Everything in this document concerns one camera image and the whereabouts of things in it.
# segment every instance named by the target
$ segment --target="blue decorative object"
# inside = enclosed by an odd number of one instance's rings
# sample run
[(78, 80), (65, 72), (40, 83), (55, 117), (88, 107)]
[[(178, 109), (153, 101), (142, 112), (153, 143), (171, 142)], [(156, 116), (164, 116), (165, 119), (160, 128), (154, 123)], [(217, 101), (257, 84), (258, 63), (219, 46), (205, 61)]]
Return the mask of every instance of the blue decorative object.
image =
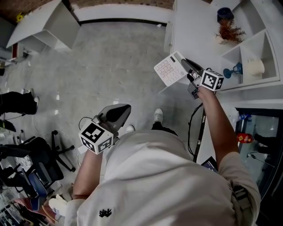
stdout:
[(234, 14), (227, 7), (220, 8), (217, 11), (217, 22), (220, 23), (220, 21), (223, 20), (223, 19), (227, 19), (227, 20), (234, 19)]
[(229, 79), (232, 75), (232, 73), (235, 73), (237, 75), (242, 75), (243, 74), (243, 65), (238, 62), (234, 67), (233, 70), (229, 70), (227, 68), (225, 68), (223, 70), (223, 75), (225, 78)]

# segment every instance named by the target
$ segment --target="white calculator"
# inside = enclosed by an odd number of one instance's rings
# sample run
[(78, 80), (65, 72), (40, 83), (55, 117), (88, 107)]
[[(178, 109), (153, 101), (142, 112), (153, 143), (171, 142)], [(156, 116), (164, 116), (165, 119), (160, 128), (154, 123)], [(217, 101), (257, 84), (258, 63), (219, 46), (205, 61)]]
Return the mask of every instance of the white calculator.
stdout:
[(166, 86), (172, 85), (187, 75), (186, 70), (181, 64), (182, 59), (185, 59), (185, 57), (176, 51), (154, 67), (154, 70)]

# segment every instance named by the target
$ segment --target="logo on shirt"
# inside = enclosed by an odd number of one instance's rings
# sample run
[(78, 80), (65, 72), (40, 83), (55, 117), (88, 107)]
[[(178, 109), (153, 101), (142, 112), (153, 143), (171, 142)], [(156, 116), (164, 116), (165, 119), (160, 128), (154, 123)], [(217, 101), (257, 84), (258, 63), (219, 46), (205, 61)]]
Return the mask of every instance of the logo on shirt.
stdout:
[(111, 214), (112, 214), (111, 209), (107, 209), (107, 210), (102, 209), (101, 211), (99, 211), (100, 217), (104, 217), (104, 216), (109, 217)]

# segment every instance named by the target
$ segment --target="black chair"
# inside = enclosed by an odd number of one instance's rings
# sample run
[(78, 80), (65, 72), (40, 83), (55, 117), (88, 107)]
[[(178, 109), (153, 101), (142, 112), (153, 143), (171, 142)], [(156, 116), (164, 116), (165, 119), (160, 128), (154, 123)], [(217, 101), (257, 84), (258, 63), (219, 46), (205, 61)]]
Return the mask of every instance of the black chair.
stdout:
[(75, 172), (76, 168), (68, 167), (67, 164), (59, 157), (60, 154), (63, 154), (67, 151), (73, 150), (75, 147), (71, 147), (57, 151), (59, 146), (55, 145), (55, 136), (58, 134), (56, 130), (52, 131), (52, 143), (51, 148), (47, 142), (41, 137), (31, 137), (20, 145), (2, 145), (0, 146), (0, 159), (6, 158), (7, 156), (20, 157), (23, 158), (27, 155), (31, 158), (32, 166), (28, 171), (16, 171), (17, 174), (20, 174), (21, 178), (24, 177), (26, 182), (29, 182), (28, 176), (35, 171), (39, 178), (45, 182), (44, 186), (49, 187), (55, 181), (61, 180), (64, 178), (64, 175), (57, 164), (57, 161), (60, 162), (67, 170), (70, 172)]

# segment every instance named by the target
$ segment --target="red object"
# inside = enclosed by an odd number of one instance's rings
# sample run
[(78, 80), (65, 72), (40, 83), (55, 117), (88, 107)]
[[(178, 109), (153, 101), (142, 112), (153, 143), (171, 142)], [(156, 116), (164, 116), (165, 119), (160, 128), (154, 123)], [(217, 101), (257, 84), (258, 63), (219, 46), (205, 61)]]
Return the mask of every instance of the red object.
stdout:
[(238, 133), (237, 140), (240, 143), (251, 143), (253, 142), (253, 137), (251, 134), (248, 133)]

